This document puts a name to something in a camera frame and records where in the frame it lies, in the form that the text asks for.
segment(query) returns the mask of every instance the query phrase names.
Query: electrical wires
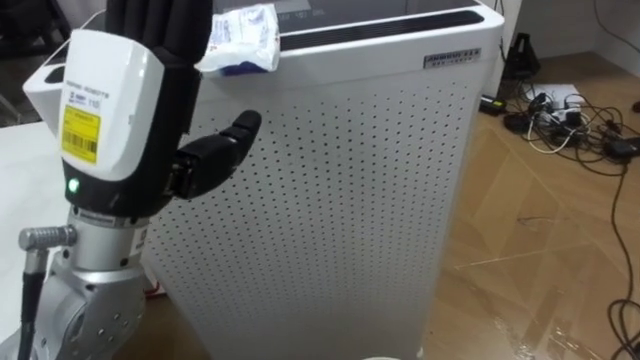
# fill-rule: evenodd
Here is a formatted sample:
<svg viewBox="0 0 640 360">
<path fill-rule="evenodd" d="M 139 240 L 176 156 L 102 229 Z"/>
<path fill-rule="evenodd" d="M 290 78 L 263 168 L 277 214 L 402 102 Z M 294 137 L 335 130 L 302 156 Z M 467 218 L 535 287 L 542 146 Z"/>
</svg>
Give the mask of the electrical wires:
<svg viewBox="0 0 640 360">
<path fill-rule="evenodd" d="M 593 12 L 596 16 L 596 21 L 598 22 L 598 25 L 600 26 L 600 28 L 606 32 L 607 34 L 613 36 L 614 38 L 618 39 L 619 41 L 625 43 L 627 46 L 629 46 L 630 48 L 632 48 L 633 50 L 635 50 L 638 54 L 640 54 L 640 47 L 633 44 L 631 41 L 623 38 L 622 36 L 614 33 L 613 31 L 609 30 L 609 28 L 607 28 L 604 23 L 602 22 L 602 19 L 600 18 L 600 11 L 598 10 L 598 0 L 593 0 Z"/>
<path fill-rule="evenodd" d="M 544 94 L 536 96 L 532 93 L 535 99 L 526 108 L 523 108 L 521 103 L 523 100 L 526 101 L 523 99 L 525 96 L 524 87 L 525 84 L 518 84 L 516 89 L 518 93 L 513 101 L 513 106 L 518 111 L 512 112 L 510 115 L 519 117 L 521 121 L 528 121 L 528 131 L 521 134 L 525 141 L 540 153 L 556 155 L 577 162 L 585 170 L 600 176 L 619 178 L 611 206 L 610 221 L 624 255 L 629 282 L 625 297 L 612 301 L 607 308 L 609 325 L 620 344 L 611 356 L 611 360 L 621 360 L 622 354 L 628 355 L 632 360 L 640 360 L 640 330 L 630 331 L 625 318 L 628 309 L 640 311 L 640 304 L 633 300 L 635 274 L 629 250 L 616 221 L 618 203 L 628 172 L 628 160 L 610 159 L 604 152 L 605 145 L 611 141 L 622 139 L 623 132 L 636 136 L 640 133 L 624 123 L 622 112 L 619 109 L 595 106 L 580 94 L 567 96 L 564 99 L 564 107 L 555 109 L 552 104 L 557 104 L 558 99 L 548 99 Z M 571 110 L 575 105 L 571 104 L 570 100 L 576 97 L 584 104 Z M 579 118 L 574 114 L 570 119 L 567 117 L 567 111 L 578 111 Z M 542 143 L 548 150 L 540 149 L 535 143 Z M 619 165 L 621 170 L 619 172 L 605 172 L 593 167 L 594 164 L 600 162 L 614 163 Z"/>
<path fill-rule="evenodd" d="M 620 182 L 618 183 L 618 189 L 616 190 L 616 194 L 613 198 L 613 205 L 611 207 L 611 226 L 613 227 L 613 232 L 616 235 L 616 239 L 618 240 L 618 244 L 620 245 L 620 248 L 622 249 L 622 253 L 624 255 L 627 272 L 629 275 L 629 282 L 627 295 L 623 299 L 614 300 L 609 304 L 609 307 L 607 308 L 607 318 L 609 319 L 611 330 L 613 330 L 614 335 L 620 342 L 620 347 L 613 353 L 613 355 L 611 356 L 611 360 L 619 359 L 622 353 L 627 353 L 633 360 L 640 360 L 635 349 L 636 343 L 640 339 L 640 331 L 631 336 L 629 334 L 629 330 L 627 328 L 626 320 L 624 317 L 624 312 L 627 307 L 632 307 L 635 310 L 640 310 L 640 304 L 633 301 L 633 292 L 635 288 L 633 264 L 631 262 L 631 256 L 629 255 L 629 249 L 627 248 L 627 245 L 620 235 L 620 230 L 618 229 L 618 224 L 616 222 L 616 210 L 618 208 L 618 201 L 620 200 L 620 194 L 622 192 L 624 180 L 628 172 L 627 165 L 625 164 L 623 165 L 623 167 L 624 169 L 622 171 L 622 174 L 620 175 Z"/>
</svg>

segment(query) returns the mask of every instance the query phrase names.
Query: silver metal joint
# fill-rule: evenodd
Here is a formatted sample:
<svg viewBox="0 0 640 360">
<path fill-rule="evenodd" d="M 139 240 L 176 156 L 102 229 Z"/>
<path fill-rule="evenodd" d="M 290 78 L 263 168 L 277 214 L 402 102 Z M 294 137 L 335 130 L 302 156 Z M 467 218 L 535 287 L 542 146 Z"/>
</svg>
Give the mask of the silver metal joint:
<svg viewBox="0 0 640 360">
<path fill-rule="evenodd" d="M 44 273 L 47 271 L 49 250 L 32 250 L 27 252 L 24 272 L 27 274 Z"/>
<path fill-rule="evenodd" d="M 72 225 L 23 229 L 18 243 L 24 251 L 46 250 L 57 246 L 73 246 L 78 233 Z"/>
</svg>

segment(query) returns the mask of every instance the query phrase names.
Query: white paper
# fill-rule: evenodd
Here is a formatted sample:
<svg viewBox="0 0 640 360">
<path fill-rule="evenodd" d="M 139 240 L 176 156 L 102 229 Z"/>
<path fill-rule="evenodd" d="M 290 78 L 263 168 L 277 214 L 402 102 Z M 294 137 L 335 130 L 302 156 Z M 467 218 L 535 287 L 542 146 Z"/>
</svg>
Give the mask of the white paper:
<svg viewBox="0 0 640 360">
<path fill-rule="evenodd" d="M 572 84 L 523 84 L 522 90 L 524 91 L 529 101 L 533 100 L 537 95 L 541 93 L 547 94 L 553 99 L 554 103 L 563 106 L 565 99 L 569 103 L 580 104 L 584 100 L 580 96 L 578 89 Z"/>
</svg>

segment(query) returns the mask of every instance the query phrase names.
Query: green led light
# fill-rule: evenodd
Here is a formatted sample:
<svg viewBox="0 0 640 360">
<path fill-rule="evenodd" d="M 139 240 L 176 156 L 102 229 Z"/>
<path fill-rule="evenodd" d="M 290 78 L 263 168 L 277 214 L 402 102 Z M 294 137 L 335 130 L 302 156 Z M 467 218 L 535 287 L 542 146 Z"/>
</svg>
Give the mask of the green led light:
<svg viewBox="0 0 640 360">
<path fill-rule="evenodd" d="M 72 193 L 76 193 L 78 192 L 78 189 L 80 188 L 80 181 L 78 179 L 71 179 L 69 180 L 69 191 L 71 191 Z"/>
</svg>

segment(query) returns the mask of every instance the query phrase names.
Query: barcode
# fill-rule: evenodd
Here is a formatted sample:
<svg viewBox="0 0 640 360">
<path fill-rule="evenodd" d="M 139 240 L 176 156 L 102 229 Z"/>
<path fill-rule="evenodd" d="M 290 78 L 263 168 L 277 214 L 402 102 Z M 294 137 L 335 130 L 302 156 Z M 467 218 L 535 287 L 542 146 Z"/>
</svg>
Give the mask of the barcode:
<svg viewBox="0 0 640 360">
<path fill-rule="evenodd" d="M 62 140 L 66 143 L 69 143 L 73 146 L 80 147 L 84 150 L 87 150 L 92 153 L 96 153 L 98 151 L 98 143 L 95 141 L 91 141 L 85 139 L 81 136 L 78 136 L 72 132 L 65 131 L 62 135 Z"/>
</svg>

